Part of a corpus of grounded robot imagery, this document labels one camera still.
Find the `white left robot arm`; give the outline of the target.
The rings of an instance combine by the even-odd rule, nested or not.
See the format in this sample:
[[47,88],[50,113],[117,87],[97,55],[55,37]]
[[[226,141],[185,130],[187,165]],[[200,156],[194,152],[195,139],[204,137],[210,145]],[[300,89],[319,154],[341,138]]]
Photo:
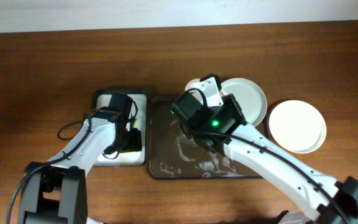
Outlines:
[[68,144],[47,162],[31,162],[15,194],[18,223],[94,223],[86,176],[94,166],[140,166],[147,134],[145,91],[98,90],[91,112]]

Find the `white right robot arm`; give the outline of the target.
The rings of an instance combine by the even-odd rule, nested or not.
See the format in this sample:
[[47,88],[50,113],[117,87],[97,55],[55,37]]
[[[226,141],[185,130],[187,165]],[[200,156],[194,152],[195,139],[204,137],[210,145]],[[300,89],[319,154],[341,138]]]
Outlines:
[[358,223],[358,180],[340,182],[302,163],[256,129],[267,112],[262,89],[250,80],[192,80],[171,107],[188,139],[239,162],[287,195],[301,213],[279,223]]

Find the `yellow green sponge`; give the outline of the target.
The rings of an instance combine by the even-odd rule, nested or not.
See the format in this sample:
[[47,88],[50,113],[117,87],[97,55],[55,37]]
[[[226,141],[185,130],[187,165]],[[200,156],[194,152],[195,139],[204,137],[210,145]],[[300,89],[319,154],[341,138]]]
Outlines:
[[139,123],[140,123],[140,121],[138,119],[134,119],[133,121],[130,122],[129,129],[132,130],[134,128],[138,128]]

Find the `white front plate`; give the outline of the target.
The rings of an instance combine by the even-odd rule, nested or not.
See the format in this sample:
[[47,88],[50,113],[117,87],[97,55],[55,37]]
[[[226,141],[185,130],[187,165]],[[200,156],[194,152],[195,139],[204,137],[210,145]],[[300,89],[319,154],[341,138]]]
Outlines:
[[268,117],[270,133],[282,148],[307,154],[319,149],[327,135],[322,114],[311,104],[300,100],[283,101]]

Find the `pinkish white plate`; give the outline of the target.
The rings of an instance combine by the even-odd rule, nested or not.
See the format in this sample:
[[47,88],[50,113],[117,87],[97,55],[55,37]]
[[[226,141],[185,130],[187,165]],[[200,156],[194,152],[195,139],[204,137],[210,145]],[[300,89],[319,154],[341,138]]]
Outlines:
[[[201,85],[199,85],[198,83],[201,83],[201,80],[199,78],[196,78],[196,79],[193,79],[193,80],[189,81],[186,84],[185,90],[189,90],[190,88],[196,88],[196,87],[200,88]],[[227,95],[227,91],[224,88],[221,88],[219,90],[219,94],[220,94],[220,96]]]

